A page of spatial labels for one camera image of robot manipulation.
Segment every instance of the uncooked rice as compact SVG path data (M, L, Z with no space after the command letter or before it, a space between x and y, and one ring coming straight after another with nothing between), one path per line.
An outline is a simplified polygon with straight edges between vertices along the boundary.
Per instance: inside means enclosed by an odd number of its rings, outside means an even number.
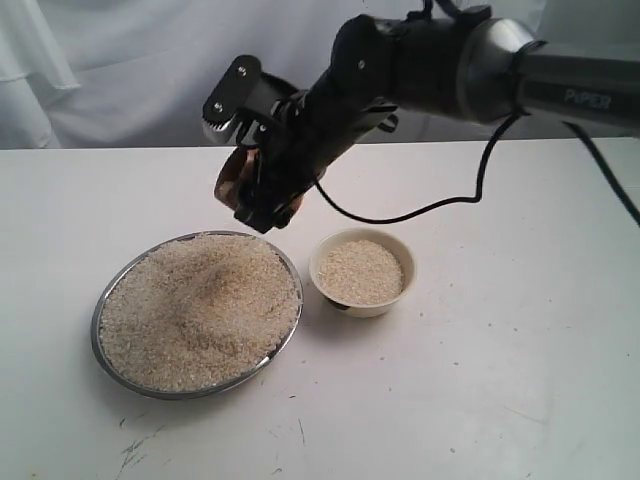
M161 246L130 270L102 311L113 368L142 387L194 391L263 360L293 328L300 299L264 241L200 235Z
M369 240L346 242L331 250L320 264L318 280L334 299L355 305L393 300L404 285L398 259Z

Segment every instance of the stainless steel bowl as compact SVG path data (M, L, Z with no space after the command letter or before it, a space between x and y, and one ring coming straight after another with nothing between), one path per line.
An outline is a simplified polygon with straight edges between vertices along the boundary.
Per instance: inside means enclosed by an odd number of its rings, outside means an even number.
M93 318L91 321L91 347L93 349L93 353L96 359L98 360L98 363L104 369L104 371L107 372L114 380L116 380L121 385L127 387L129 390L139 393L140 395L144 395L146 397L152 397L152 398L159 398L161 400L188 400L191 398L204 397L207 395L213 395L214 393L220 393L220 392L224 392L225 390L229 390L230 388L240 385L242 382L248 380L249 378L254 376L256 373L258 373L260 370L262 370L264 367L269 365L269 363L271 363L271 361L275 358L275 356L289 342L289 340L293 336L293 332L295 332L296 327L298 326L298 320L300 319L300 314L302 313L302 300L303 300L302 282L300 281L300 276L298 275L298 272L296 271L295 267L291 263L291 260L289 260L287 256L280 249L269 244L269 246L273 249L273 251L278 254L278 256L280 257L280 261L283 263L283 265L285 266L285 268L293 278L293 281L296 287L296 293L300 301L300 305L298 307L298 314L296 316L296 321L293 324L293 327L291 328L289 333L284 338L282 338L280 343L276 346L276 348L271 353L269 353L265 358L263 358L260 362L258 362L258 364L255 367L253 367L251 370L248 370L235 378L227 380L226 382L212 385L210 387L206 387L200 390L183 391L183 392L168 392L164 390L154 390L152 388L147 388L147 387L137 385L131 382L130 380L128 380L127 378L123 377L122 375L120 375L120 373L113 367L113 365L111 365L111 362L105 355L104 349L102 348L102 342L100 341L100 324L102 320L102 310L104 308L104 305L107 299L109 298L109 295L111 294L113 289L118 285L118 283L125 277L125 275L133 267L135 267L138 263L140 263L143 259L145 259L150 253L156 251L162 245L165 245L167 243L188 242L189 240L192 240L193 238L195 238L197 235L238 235L238 236L245 236L245 237L253 236L253 235L248 235L246 233L240 233L240 232L207 231L207 232L198 232L198 233L192 233L189 235L183 235L181 237L173 238L171 240L167 240L166 242L162 242L156 245L155 247L150 248L143 254L139 255L137 258L129 262L129 264L127 264L127 266L125 266L122 270L120 270L120 272L113 278L113 280L109 282L109 285L107 285L107 288L105 288L104 292L100 296L100 299L98 300L96 309L93 312Z

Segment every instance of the bowl rim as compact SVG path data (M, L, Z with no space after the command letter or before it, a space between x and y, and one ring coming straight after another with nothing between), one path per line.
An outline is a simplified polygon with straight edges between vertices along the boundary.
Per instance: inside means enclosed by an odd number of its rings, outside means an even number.
M218 384L211 385L211 386L208 386L208 387L205 387L205 388L201 388L199 390L186 390L186 391L180 391L180 392L172 392L172 391L169 391L169 390L158 390L158 389L154 389L154 388L144 387L142 385L139 385L139 384L127 379L124 375L122 375L111 364L111 361L107 357L107 355L106 355L106 353L105 353L105 351L104 351L104 349L102 347L102 340L100 338L100 326L101 326L101 323L102 323L102 311L104 310L104 306L105 306L105 304L107 302L107 299L109 298L109 295L115 289L115 287L118 285L118 283L120 283L120 281L127 275L127 273L129 273L130 270L132 270L142 260L147 258L147 256L149 256L149 254L155 252L161 246L163 246L163 245L165 245L167 243L189 241L189 240L193 240L194 238L196 238L198 236L201 236L201 235L229 235L229 236L253 237L253 238L258 238L263 242L266 242L269 245L269 247L278 255L278 257L280 258L280 261L284 264L285 268L287 269L287 271L291 275L291 278L293 279L293 283L294 283L294 286L295 286L296 294L297 294L298 299L300 301L300 304L298 305L298 311L297 311L297 314L296 314L296 320L295 320L293 326L291 327L291 330L289 331L289 333L287 333L282 338L282 340L280 340L280 342L278 343L278 345L276 345L276 348L274 348L273 351L269 352L265 356L265 358L260 360L252 369L241 373L237 377L231 378L231 379L226 380L226 381L224 381L222 383L218 383ZM260 370L262 370L264 367L269 365L271 363L271 361L276 357L276 355L282 351L282 349L287 345L287 343L289 343L289 340L291 340L291 337L293 336L294 332L296 331L296 328L298 327L298 322L299 322L300 316L302 314L303 304L304 304L304 294L303 294L303 289L302 289L302 280L300 279L300 275L298 274L298 271L296 270L296 268L293 265L293 263L291 262L291 260L284 254L284 252L282 252L282 250L280 250L278 247L273 245L271 242L267 242L263 238L257 237L255 235L251 235L249 233L234 232L234 231L231 231L231 230L205 230L205 231L202 231L202 232L189 233L189 234L186 234L186 235L180 235L178 237L166 240L164 242L161 242L161 243L149 248L148 250L144 251L143 253L138 255L136 258L131 260L129 263L127 263L127 265L125 265L115 275L115 277L113 277L113 279L108 283L108 285L106 286L106 288L104 289L104 291L100 295L100 297L98 299L98 302L96 304L95 310L93 312L93 316L91 318L91 327L90 327L91 349L93 350L93 354L94 354L96 360L98 361L98 364L100 364L102 369L111 378L113 378L120 385L122 385L122 386L128 388L129 390L131 390L133 392L136 392L136 393L138 393L138 394L140 394L142 396L150 397L150 398L156 398L156 399L159 399L159 400L189 400L189 399L194 399L194 398L205 397L205 396L208 396L208 395L221 393L221 392L224 392L224 391L229 390L231 388L234 388L234 387L240 385L241 383L244 383L245 381L249 380L251 377L253 377L255 374L257 374Z
M361 303L345 302L344 300L340 300L340 299L336 298L335 296L327 293L326 290L319 284L319 282L316 281L316 275L313 273L313 271L311 269L311 264L313 262L317 263L318 254L319 254L319 251L322 248L322 246L326 242L328 242L329 240L331 240L334 237L338 237L338 236L341 236L341 235L344 235L344 234L347 234L347 233L351 233L351 232L363 232L363 233L372 232L372 233L375 233L376 235L384 235L386 237L391 238L392 240L394 240L398 244L402 245L407 250L407 252L409 253L409 258L411 259L411 263L413 264L413 278L411 280L411 283L408 286L403 286L402 291L396 297L392 298L391 300L387 300L386 302L375 303L375 304L370 304L370 305L369 304L361 304ZM415 255L413 254L413 251L411 250L411 248L409 248L409 246L405 242L400 240L395 235L392 235L392 234L390 234L390 233L388 233L388 232L386 232L384 230L377 230L375 228L364 228L364 227L346 228L344 230L340 230L338 232L334 232L334 233L324 237L320 241L320 243L318 243L318 245L316 245L316 247L311 252L311 256L309 257L309 265L308 265L307 268L309 270L309 277L311 277L311 281L313 282L315 287L318 289L318 291L320 291L320 293L322 295L324 295L329 300L331 300L331 301L333 301L333 302L335 302L335 303L337 303L339 305L344 305L345 307L348 307L348 308L360 308L360 309L374 309L374 308L387 307L389 305L392 305L392 304L398 302L400 299L402 299L409 292L409 290L411 289L411 286L414 284L415 278L416 278L416 276L418 274L418 264L416 262Z

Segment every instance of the white tabletop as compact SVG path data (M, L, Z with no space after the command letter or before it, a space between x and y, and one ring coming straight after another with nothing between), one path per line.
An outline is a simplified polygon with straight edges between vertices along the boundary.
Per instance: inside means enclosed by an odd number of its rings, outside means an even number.
M640 142L598 144L638 199ZM482 148L357 146L324 185L396 215L471 194ZM266 236L307 285L272 365L178 403L107 377L89 324L112 276L174 236L247 231L212 199L229 151L0 153L3 480L640 478L640 230L576 141L502 142L480 205L389 227L418 281L375 320L308 286L312 248L357 226L311 192Z

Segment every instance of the robotic arm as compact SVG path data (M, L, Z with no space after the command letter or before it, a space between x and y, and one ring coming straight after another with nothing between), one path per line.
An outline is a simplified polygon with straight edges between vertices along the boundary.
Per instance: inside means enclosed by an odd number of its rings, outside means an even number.
M405 20L347 21L308 91L262 72L255 57L234 60L203 119L218 142L236 134L230 161L258 149L235 218L262 233L286 226L336 158L373 128L395 129L398 107L483 124L544 112L640 130L640 62L536 40L489 6L437 2L448 18L432 18L425 1Z

